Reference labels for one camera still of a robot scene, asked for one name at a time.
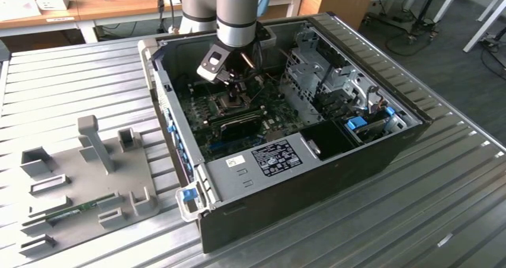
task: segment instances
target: small green circuit board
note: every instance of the small green circuit board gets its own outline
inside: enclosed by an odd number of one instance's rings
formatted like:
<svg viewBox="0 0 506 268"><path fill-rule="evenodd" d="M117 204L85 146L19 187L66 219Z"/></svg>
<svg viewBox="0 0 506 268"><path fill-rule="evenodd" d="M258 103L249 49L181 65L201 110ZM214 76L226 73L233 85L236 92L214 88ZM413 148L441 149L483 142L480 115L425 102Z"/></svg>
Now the small green circuit board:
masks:
<svg viewBox="0 0 506 268"><path fill-rule="evenodd" d="M206 161L261 145L298 131L304 124L297 112L284 100L276 82L250 81L237 101L224 107L226 90L214 85L188 85L189 91L178 98L189 128ZM220 138L221 127L238 120L254 119L261 125L253 134L232 141Z"/></svg>

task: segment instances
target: blue latch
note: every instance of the blue latch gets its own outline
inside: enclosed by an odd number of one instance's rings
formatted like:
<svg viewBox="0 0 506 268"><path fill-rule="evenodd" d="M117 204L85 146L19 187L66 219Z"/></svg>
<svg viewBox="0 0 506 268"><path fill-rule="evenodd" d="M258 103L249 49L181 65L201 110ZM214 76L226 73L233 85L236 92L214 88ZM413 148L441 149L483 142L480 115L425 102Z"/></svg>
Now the blue latch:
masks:
<svg viewBox="0 0 506 268"><path fill-rule="evenodd" d="M346 122L346 125L350 130L357 129L358 127L362 127L365 124L367 122L361 117L350 118Z"/></svg>
<svg viewBox="0 0 506 268"><path fill-rule="evenodd" d="M186 189L182 191L182 202L188 202L193 200L196 197L198 197L198 194L196 193L196 188Z"/></svg>
<svg viewBox="0 0 506 268"><path fill-rule="evenodd" d="M387 107L387 114L388 116L392 116L395 114L395 110L392 107Z"/></svg>

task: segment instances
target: metal table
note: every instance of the metal table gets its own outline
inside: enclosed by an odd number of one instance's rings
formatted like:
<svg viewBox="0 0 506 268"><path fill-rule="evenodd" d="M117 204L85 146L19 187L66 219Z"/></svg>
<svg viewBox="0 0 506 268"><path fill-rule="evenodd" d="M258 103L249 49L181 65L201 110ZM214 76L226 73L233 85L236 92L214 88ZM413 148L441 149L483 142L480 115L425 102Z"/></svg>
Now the metal table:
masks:
<svg viewBox="0 0 506 268"><path fill-rule="evenodd" d="M77 146L74 113L93 113L101 137L142 133L161 213L41 259L35 267L497 267L506 264L504 148L344 24L317 19L435 118L377 175L209 254L181 221L172 162L144 86L136 40L13 54L1 71L0 259L23 263L14 241L22 180L11 151Z"/></svg>

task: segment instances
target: circuit board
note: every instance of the circuit board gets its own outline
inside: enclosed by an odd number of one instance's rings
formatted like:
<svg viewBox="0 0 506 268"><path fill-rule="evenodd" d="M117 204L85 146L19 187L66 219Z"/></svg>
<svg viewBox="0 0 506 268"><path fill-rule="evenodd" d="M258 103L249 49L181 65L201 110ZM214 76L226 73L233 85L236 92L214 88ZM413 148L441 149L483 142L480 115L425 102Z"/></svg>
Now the circuit board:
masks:
<svg viewBox="0 0 506 268"><path fill-rule="evenodd" d="M186 85L178 101L206 161L288 136L304 127L277 82L270 77L252 80L242 85L245 90L232 103L222 85Z"/></svg>

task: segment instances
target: sticker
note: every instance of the sticker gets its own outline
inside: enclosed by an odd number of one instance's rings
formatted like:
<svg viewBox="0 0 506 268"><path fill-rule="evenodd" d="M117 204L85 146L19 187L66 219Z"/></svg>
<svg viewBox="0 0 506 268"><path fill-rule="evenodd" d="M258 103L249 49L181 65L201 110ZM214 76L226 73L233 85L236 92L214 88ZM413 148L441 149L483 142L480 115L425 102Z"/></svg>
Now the sticker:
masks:
<svg viewBox="0 0 506 268"><path fill-rule="evenodd" d="M286 140L264 146L250 153L265 176L273 176L301 164L301 160Z"/></svg>
<svg viewBox="0 0 506 268"><path fill-rule="evenodd" d="M230 159L226 159L225 162L226 162L228 167L233 167L238 165L240 163L244 163L245 160L244 160L244 157L238 155L237 157L232 157Z"/></svg>
<svg viewBox="0 0 506 268"><path fill-rule="evenodd" d="M59 18L50 18L45 19L46 22L59 22L59 21L73 21L73 17L59 17Z"/></svg>

